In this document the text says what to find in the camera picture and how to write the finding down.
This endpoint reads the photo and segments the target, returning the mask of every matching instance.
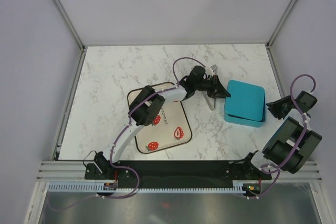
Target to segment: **teal container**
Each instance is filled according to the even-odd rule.
[[[225,99],[224,120],[252,127],[261,127],[266,120],[265,90],[263,87],[231,80]]]

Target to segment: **gray wall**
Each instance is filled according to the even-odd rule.
[[[61,0],[85,45],[267,42],[290,0]]]
[[[288,90],[297,75],[316,78],[318,103],[310,124],[323,136],[314,152],[329,197],[336,207],[336,0],[299,0],[273,47],[280,74]],[[309,90],[311,82],[296,86]]]
[[[0,223],[22,223],[79,49],[51,0],[0,0]]]

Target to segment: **gray floor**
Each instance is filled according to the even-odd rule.
[[[65,207],[88,194],[50,193],[53,207]],[[128,199],[91,198],[66,211],[44,210],[47,224],[225,224],[321,223],[309,185],[276,185],[264,198],[226,194],[137,194]]]

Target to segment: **strawberry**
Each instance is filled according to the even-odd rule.
[[[183,138],[183,136],[184,136],[183,130],[181,129],[181,127],[177,127],[174,132],[175,140],[180,140],[181,138]]]
[[[152,122],[152,126],[156,126],[161,120],[160,115],[157,115],[154,121]]]
[[[152,152],[154,150],[156,150],[159,146],[158,142],[151,142],[149,143],[145,148],[148,152]]]

